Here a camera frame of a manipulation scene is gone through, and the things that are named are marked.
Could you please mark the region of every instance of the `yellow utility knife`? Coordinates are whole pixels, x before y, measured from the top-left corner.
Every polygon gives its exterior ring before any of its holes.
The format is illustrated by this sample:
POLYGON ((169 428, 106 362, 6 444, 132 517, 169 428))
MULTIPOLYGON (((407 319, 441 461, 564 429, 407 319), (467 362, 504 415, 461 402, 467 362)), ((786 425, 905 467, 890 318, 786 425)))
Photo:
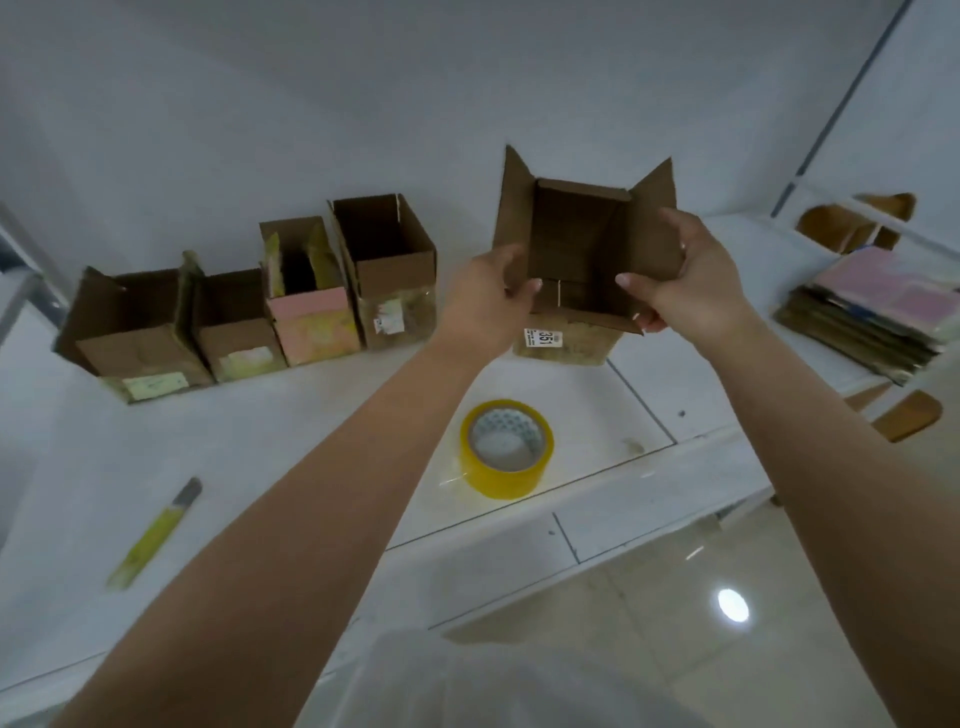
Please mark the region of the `yellow utility knife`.
POLYGON ((163 512, 147 528, 147 532, 130 549, 127 558, 110 575, 107 580, 108 589, 121 592, 133 583, 136 576, 150 563, 163 543, 173 533, 174 528, 183 518, 183 514, 186 513, 186 509, 193 504, 203 488, 199 478, 190 478, 189 482, 183 486, 183 489, 174 498, 174 502, 163 509, 163 512))

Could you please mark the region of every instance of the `packing tape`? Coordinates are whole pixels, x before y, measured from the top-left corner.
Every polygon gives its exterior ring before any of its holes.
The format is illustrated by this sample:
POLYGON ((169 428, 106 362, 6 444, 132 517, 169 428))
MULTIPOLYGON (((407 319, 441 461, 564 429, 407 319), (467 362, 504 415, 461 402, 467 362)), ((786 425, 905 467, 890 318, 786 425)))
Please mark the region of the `packing tape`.
POLYGON ((493 400, 475 407, 460 426, 464 478, 486 497, 528 495, 553 454, 553 432, 533 407, 493 400))

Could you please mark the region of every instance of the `label with number 351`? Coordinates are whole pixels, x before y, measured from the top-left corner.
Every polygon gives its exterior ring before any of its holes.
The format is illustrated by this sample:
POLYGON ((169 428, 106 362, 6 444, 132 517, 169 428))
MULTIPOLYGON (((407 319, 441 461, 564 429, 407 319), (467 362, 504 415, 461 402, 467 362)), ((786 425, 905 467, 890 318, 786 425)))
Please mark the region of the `label with number 351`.
POLYGON ((525 328, 523 337, 528 347, 550 347, 560 349, 564 345, 562 331, 544 331, 542 328, 525 328))

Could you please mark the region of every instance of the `sticker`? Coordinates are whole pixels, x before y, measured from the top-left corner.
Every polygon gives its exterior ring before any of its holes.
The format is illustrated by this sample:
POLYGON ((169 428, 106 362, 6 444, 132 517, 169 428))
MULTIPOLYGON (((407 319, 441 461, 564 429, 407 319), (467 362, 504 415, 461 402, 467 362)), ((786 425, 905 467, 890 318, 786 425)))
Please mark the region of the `sticker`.
POLYGON ((377 333, 403 333, 403 303, 400 299, 390 299, 376 308, 373 328, 377 333))
POLYGON ((523 330, 523 337, 526 339, 528 347, 560 349, 564 345, 564 333, 562 331, 544 331, 541 328, 525 328, 523 330))
POLYGON ((270 347, 244 349, 220 357, 220 365, 230 379, 267 374, 273 370, 274 353, 270 347))
POLYGON ((167 375, 134 376, 122 379, 124 386, 135 401, 152 400, 154 397, 163 397, 179 389, 190 386, 183 372, 171 372, 167 375))

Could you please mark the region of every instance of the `open cardboard box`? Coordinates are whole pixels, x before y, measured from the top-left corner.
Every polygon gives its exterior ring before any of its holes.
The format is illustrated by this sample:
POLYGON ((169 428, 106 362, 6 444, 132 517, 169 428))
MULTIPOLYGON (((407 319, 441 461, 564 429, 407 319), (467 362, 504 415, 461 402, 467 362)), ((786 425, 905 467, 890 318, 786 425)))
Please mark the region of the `open cardboard box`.
POLYGON ((213 383, 190 335, 199 266, 105 276, 84 270, 53 351, 126 402, 213 383))
POLYGON ((193 335, 217 381, 287 368, 270 324, 258 268, 197 280, 193 335))
POLYGON ((532 339, 525 334, 514 351, 602 364, 619 339, 617 331, 638 333, 633 317, 647 306, 628 296, 614 277, 632 272, 669 280, 680 273, 679 235, 657 215, 660 207, 676 206, 670 159, 628 191, 536 178, 508 146, 493 246, 523 245, 524 255, 507 269, 506 283, 515 289, 529 278, 543 279, 533 310, 547 317, 541 324, 547 320, 552 327, 539 329, 532 319, 530 330, 537 334, 532 339), (586 326, 566 328, 564 322, 586 326), (558 335, 541 336, 542 330, 558 335))
POLYGON ((367 347, 428 338, 437 322, 437 249, 403 195, 336 200, 330 210, 367 347))
POLYGON ((290 366, 359 352, 360 336, 324 218, 260 223, 260 234, 267 306, 290 366))

